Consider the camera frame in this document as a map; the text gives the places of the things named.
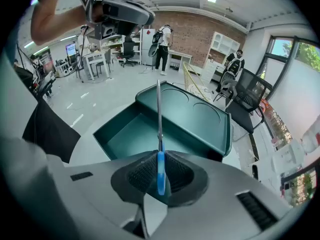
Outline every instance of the white floor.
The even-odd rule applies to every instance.
[[[184,88],[183,73],[173,69],[169,69],[166,76],[160,75],[160,71],[150,72],[147,70],[149,73],[141,73],[145,69],[146,67],[143,65],[126,66],[124,68],[115,65],[111,67],[110,75],[112,79],[106,81],[106,73],[102,70],[102,75],[99,74],[99,78],[95,78],[94,83],[86,79],[84,72],[81,75],[85,78],[83,79],[85,83],[76,78],[75,73],[58,78],[52,87],[53,96],[47,102],[59,117],[80,135],[84,135],[95,121],[116,108],[131,104],[135,101],[135,96],[139,91],[155,85],[158,79],[166,80]],[[196,76],[193,79],[197,84],[200,84]],[[213,82],[208,86],[210,92],[216,88],[217,85]],[[215,101],[214,105],[224,109],[224,98]],[[259,152],[264,153],[267,150],[265,142],[269,142],[269,140],[265,140],[266,136],[259,134],[260,127],[258,129],[255,131],[254,137]],[[233,147],[236,153],[234,156],[239,158],[242,170],[250,174],[248,165],[254,162],[254,157],[249,136],[247,135],[234,142]]]

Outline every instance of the mesh chair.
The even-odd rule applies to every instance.
[[[234,80],[236,77],[233,73],[231,72],[225,72],[224,75],[221,78],[221,91],[214,97],[213,102],[215,102],[216,98],[218,96],[220,96],[218,100],[221,99],[221,97],[229,97],[230,96],[230,91],[231,91],[231,87],[235,86],[237,84],[237,82]]]
[[[232,96],[225,99],[225,111],[230,113],[231,118],[247,131],[245,135],[253,134],[254,130],[265,120],[259,104],[267,86],[266,81],[243,69],[239,81],[232,90]],[[256,109],[260,110],[261,121],[253,126],[250,116],[251,112]]]
[[[111,49],[108,49],[105,53],[104,53],[104,59],[105,59],[105,62],[108,64],[108,68],[109,68],[109,73],[111,73],[111,70],[110,70],[110,61],[111,61]],[[104,62],[99,62],[95,65],[95,68],[96,68],[96,75],[99,77],[99,74],[98,74],[98,67],[100,69],[100,74],[101,73],[101,66],[104,65]]]
[[[124,68],[125,65],[134,66],[135,61],[131,60],[131,58],[135,55],[134,46],[135,42],[133,41],[125,41],[123,43],[123,53],[120,55],[121,58],[125,59],[125,62],[121,63],[121,66]]]

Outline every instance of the man with backpack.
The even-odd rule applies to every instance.
[[[165,72],[166,70],[166,64],[168,60],[168,45],[171,40],[171,27],[169,25],[164,25],[160,27],[159,31],[157,32],[162,32],[162,37],[159,40],[159,48],[157,50],[156,54],[156,60],[155,60],[155,70],[159,69],[160,65],[160,59],[162,58],[162,71],[161,75],[165,76],[167,73]]]
[[[226,58],[226,62],[225,62],[226,67],[225,67],[225,70],[223,71],[221,80],[227,71],[234,74],[234,79],[236,79],[236,76],[238,75],[238,73],[245,67],[245,60],[244,58],[242,58],[243,54],[244,52],[239,49],[236,52],[231,53]],[[216,89],[218,93],[221,92],[221,80]]]

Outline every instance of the white shirt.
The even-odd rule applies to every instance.
[[[78,36],[78,50],[79,50],[79,55],[81,56],[81,51],[82,51],[82,48],[80,48],[80,46],[82,46],[84,43],[84,47],[83,47],[83,52],[82,52],[82,56],[85,56],[87,54],[90,54],[91,51],[89,49],[89,40],[87,37],[84,38],[84,36],[81,34]]]
[[[161,45],[161,46],[168,46],[169,43],[168,43],[168,41],[167,41],[166,36],[167,36],[168,34],[171,34],[170,27],[168,27],[168,26],[162,26],[162,27],[160,27],[159,30],[163,32],[163,36],[162,36],[163,41],[162,41],[162,43],[160,43],[160,45]]]

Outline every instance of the vent grille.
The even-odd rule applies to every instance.
[[[251,192],[238,194],[237,198],[262,231],[277,222],[277,219]]]

